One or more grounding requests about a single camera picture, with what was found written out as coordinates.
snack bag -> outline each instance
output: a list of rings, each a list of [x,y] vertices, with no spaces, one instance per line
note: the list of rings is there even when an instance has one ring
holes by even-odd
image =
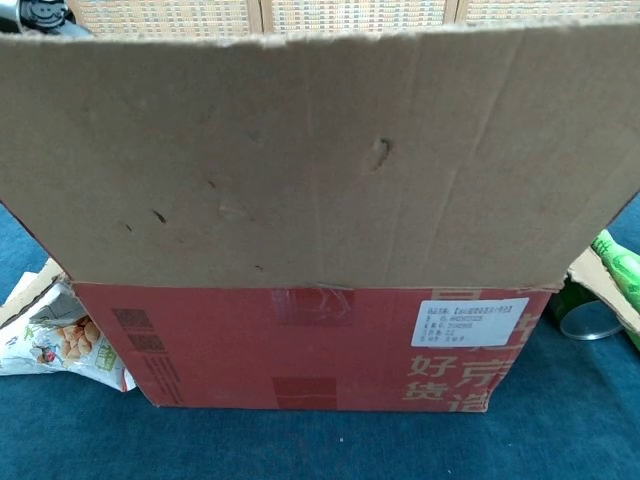
[[[71,288],[56,282],[0,330],[0,375],[69,371],[126,392],[135,382]]]

woven rattan panel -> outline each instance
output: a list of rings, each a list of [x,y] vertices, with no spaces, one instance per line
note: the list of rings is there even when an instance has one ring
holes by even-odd
[[[445,0],[272,0],[273,30],[369,31],[403,30],[442,25]]]
[[[249,33],[245,0],[76,0],[96,35],[231,37]]]
[[[469,0],[465,20],[478,24],[513,19],[602,16],[640,18],[640,0]]]

black object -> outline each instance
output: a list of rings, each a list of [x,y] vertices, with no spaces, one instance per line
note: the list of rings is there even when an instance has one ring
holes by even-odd
[[[76,24],[65,0],[0,0],[0,32],[36,30],[47,35],[90,36]]]

barcode label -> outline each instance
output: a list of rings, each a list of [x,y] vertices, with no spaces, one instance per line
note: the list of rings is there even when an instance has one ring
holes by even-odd
[[[129,328],[153,328],[153,325],[151,325],[151,321],[144,310],[137,308],[113,308],[111,311],[118,319],[120,326],[125,330]]]
[[[164,352],[165,348],[157,335],[130,334],[129,340],[139,352]]]
[[[412,347],[506,345],[528,298],[425,300],[420,304]]]

plastic food package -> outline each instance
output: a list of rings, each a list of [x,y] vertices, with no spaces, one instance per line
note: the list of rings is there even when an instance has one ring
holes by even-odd
[[[640,255],[616,243],[608,230],[602,230],[591,244],[602,263],[618,285],[620,292],[640,312]],[[640,350],[640,335],[626,329],[629,338]]]
[[[0,329],[0,375],[69,371],[126,392],[136,384],[63,282]]]

